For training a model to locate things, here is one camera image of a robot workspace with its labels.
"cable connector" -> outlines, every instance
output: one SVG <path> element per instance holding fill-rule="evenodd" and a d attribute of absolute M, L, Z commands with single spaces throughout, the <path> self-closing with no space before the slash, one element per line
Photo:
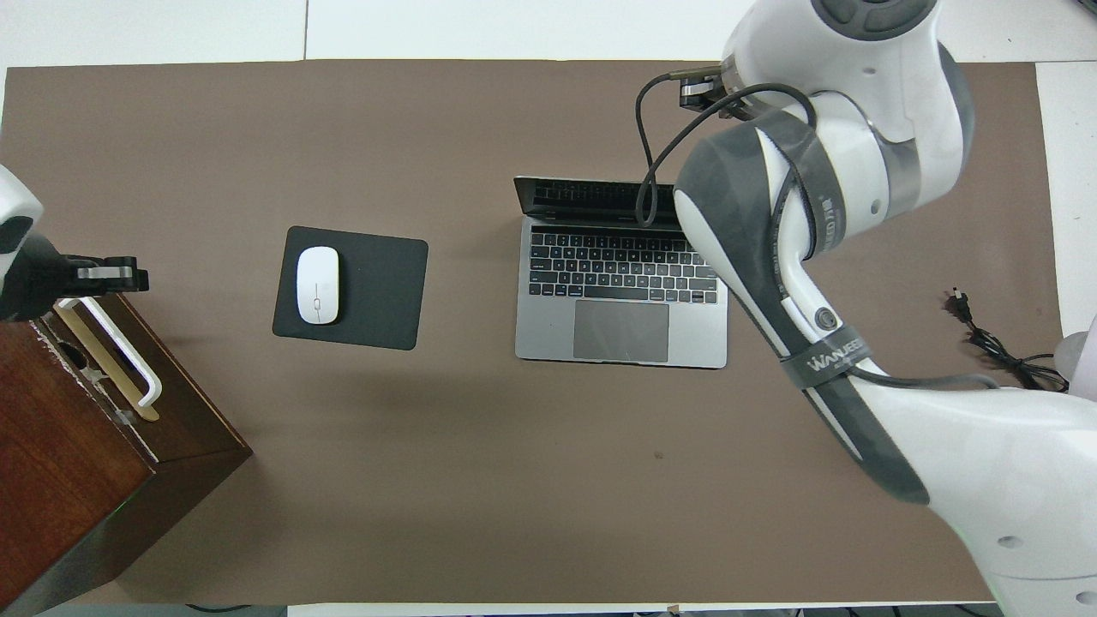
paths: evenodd
<path fill-rule="evenodd" d="M 945 303 L 945 307 L 948 308 L 949 313 L 960 319 L 965 324 L 972 323 L 974 319 L 971 316 L 971 306 L 968 304 L 968 294 L 960 291 L 958 288 L 952 288 L 952 295 Z"/>

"strap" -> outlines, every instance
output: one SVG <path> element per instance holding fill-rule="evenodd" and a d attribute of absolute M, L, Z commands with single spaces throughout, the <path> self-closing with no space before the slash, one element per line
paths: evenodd
<path fill-rule="evenodd" d="M 811 205 L 812 248 L 804 259 L 826 253 L 846 237 L 846 202 L 834 165 L 814 128 L 799 117 L 778 111 L 755 121 L 784 156 Z"/>
<path fill-rule="evenodd" d="M 872 350 L 850 326 L 842 326 L 807 349 L 781 359 L 781 368 L 800 390 L 826 383 L 853 364 L 872 357 Z"/>

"black cable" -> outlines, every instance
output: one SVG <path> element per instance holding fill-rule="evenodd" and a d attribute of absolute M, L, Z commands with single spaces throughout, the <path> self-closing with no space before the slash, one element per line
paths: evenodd
<path fill-rule="evenodd" d="M 974 610 L 971 610 L 961 604 L 957 604 L 955 607 L 959 608 L 960 610 L 963 610 L 968 615 L 974 615 L 975 617 L 989 617 L 988 615 L 983 615 L 982 613 L 975 613 Z"/>
<path fill-rule="evenodd" d="M 652 88 L 655 88 L 659 83 L 663 83 L 665 81 L 670 81 L 672 79 L 674 78 L 670 76 L 669 72 L 665 72 L 665 74 L 663 74 L 663 75 L 660 75 L 660 76 L 652 79 L 647 83 L 645 83 L 644 87 L 640 89 L 640 93 L 636 94 L 636 132 L 640 133 L 640 143 L 644 146 L 644 158 L 647 160 L 647 168 L 648 169 L 652 168 L 652 164 L 653 164 L 652 147 L 647 143 L 647 132 L 644 131 L 644 116 L 643 116 L 643 113 L 641 112 L 641 106 L 644 104 L 644 97 L 647 94 L 647 92 Z M 655 175 L 652 175 L 652 183 L 656 183 Z M 652 212 L 653 212 L 652 220 L 653 221 L 655 220 L 654 212 L 656 211 L 656 209 L 658 207 L 658 205 L 659 205 L 659 191 L 652 191 Z M 638 215 L 637 215 L 636 220 L 637 220 L 637 222 L 641 220 Z"/>
<path fill-rule="evenodd" d="M 959 289 L 952 288 L 952 295 L 946 302 L 946 307 L 971 330 L 968 343 L 979 347 L 987 357 L 1014 373 L 1025 388 L 1029 390 L 1054 390 L 1055 392 L 1066 392 L 1071 388 L 1071 382 L 1055 369 L 1032 363 L 1032 360 L 1054 358 L 1052 354 L 1037 354 L 1027 358 L 1015 358 L 1006 349 L 1006 346 L 998 340 L 998 337 L 976 326 L 971 316 L 971 305 L 968 302 L 966 293 L 961 293 Z M 1037 380 L 1043 381 L 1051 385 L 1051 388 L 1044 388 Z"/>
<path fill-rule="evenodd" d="M 248 608 L 251 605 L 250 604 L 238 604 L 236 606 L 226 606 L 225 608 L 206 608 L 204 606 L 199 606 L 196 604 L 186 604 L 184 606 L 186 606 L 188 608 L 193 608 L 194 610 L 197 610 L 199 613 L 231 613 L 234 610 L 240 610 L 241 608 Z"/>
<path fill-rule="evenodd" d="M 964 384 L 975 384 L 983 385 L 987 390 L 997 390 L 998 382 L 993 379 L 979 373 L 971 374 L 958 374 L 949 377 L 930 377 L 921 379 L 902 379 L 897 377 L 891 377 L 880 373 L 869 372 L 864 369 L 858 367 L 850 367 L 847 374 L 853 375 L 856 378 L 863 379 L 870 383 L 875 383 L 877 385 L 886 385 L 887 388 L 905 388 L 905 389 L 927 389 L 936 390 L 938 388 L 949 388 L 952 385 L 964 385 Z"/>
<path fill-rule="evenodd" d="M 784 176 L 784 182 L 781 184 L 781 190 L 778 192 L 777 203 L 773 204 L 773 214 L 771 214 L 769 218 L 769 246 L 770 258 L 773 260 L 773 283 L 777 284 L 777 292 L 780 294 L 781 300 L 789 298 L 789 290 L 784 287 L 784 277 L 781 274 L 779 250 L 781 217 L 784 215 L 784 202 L 789 199 L 789 193 L 792 192 L 792 187 L 796 183 L 796 173 L 790 168 L 789 172 Z"/>
<path fill-rule="evenodd" d="M 648 187 L 652 186 L 652 181 L 655 178 L 655 172 L 658 170 L 659 166 L 663 165 L 663 161 L 666 160 L 668 156 L 670 156 L 670 153 L 676 147 L 678 147 L 678 145 L 681 144 L 682 141 L 686 139 L 686 137 L 689 136 L 689 134 L 692 133 L 694 128 L 697 128 L 702 122 L 704 122 L 709 117 L 719 113 L 720 110 L 731 105 L 732 103 L 738 102 L 751 94 L 757 94 L 759 92 L 780 92 L 782 94 L 788 94 L 789 97 L 792 97 L 792 99 L 795 100 L 798 103 L 800 103 L 800 105 L 804 109 L 804 113 L 807 117 L 807 124 L 813 128 L 816 126 L 818 122 L 818 116 L 815 113 L 815 105 L 812 104 L 811 99 L 808 99 L 807 96 L 801 92 L 800 90 L 796 90 L 795 88 L 791 86 L 785 86 L 783 83 L 759 83 L 757 86 L 744 88 L 738 92 L 733 92 L 724 97 L 723 99 L 720 99 L 719 101 L 713 103 L 712 106 L 698 114 L 698 116 L 694 117 L 692 122 L 686 125 L 686 127 L 682 128 L 678 133 L 678 135 L 676 135 L 675 138 L 671 139 L 669 144 L 667 144 L 665 148 L 663 148 L 663 152 L 659 153 L 659 156 L 655 159 L 655 161 L 648 166 L 647 175 L 644 176 L 644 180 L 640 183 L 640 191 L 636 193 L 636 209 L 635 209 L 636 222 L 640 223 L 641 226 L 649 227 L 652 223 L 655 222 L 655 214 L 656 214 L 655 203 L 653 201 L 652 211 L 645 217 L 644 198 L 647 197 L 647 190 Z"/>

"robotic arm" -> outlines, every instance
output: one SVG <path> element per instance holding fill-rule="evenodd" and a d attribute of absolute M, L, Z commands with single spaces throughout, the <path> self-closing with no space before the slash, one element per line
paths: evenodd
<path fill-rule="evenodd" d="M 0 166 L 0 321 L 39 317 L 60 298 L 147 291 L 133 257 L 60 255 L 32 231 L 42 204 Z"/>
<path fill-rule="evenodd" d="M 762 0 L 725 48 L 753 120 L 701 142 L 675 187 L 691 243 L 861 468 L 957 531 L 1006 615 L 1097 615 L 1097 404 L 939 391 L 872 360 L 801 266 L 947 193 L 970 150 L 966 82 L 937 0 Z"/>

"white handle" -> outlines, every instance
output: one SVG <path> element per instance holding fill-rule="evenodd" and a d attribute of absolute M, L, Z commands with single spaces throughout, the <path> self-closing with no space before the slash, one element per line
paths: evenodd
<path fill-rule="evenodd" d="M 146 362 L 145 359 L 140 357 L 140 354 L 134 349 L 134 346 L 129 344 L 129 340 L 124 334 L 122 334 L 118 326 L 114 325 L 114 319 L 111 319 L 111 316 L 103 311 L 103 307 L 99 305 L 99 302 L 95 302 L 94 298 L 66 298 L 58 301 L 57 306 L 71 311 L 78 303 L 83 304 L 88 308 L 91 316 L 95 317 L 95 321 L 99 322 L 100 326 L 102 326 L 103 332 L 105 332 L 114 344 L 118 346 L 118 349 L 121 349 L 122 354 L 129 360 L 129 363 L 137 369 L 137 372 L 140 373 L 140 375 L 145 379 L 145 382 L 148 383 L 148 392 L 142 396 L 140 401 L 137 402 L 137 405 L 142 407 L 151 405 L 157 399 L 160 397 L 160 393 L 163 391 L 163 386 L 160 384 L 160 378 L 152 372 L 148 362 Z"/>

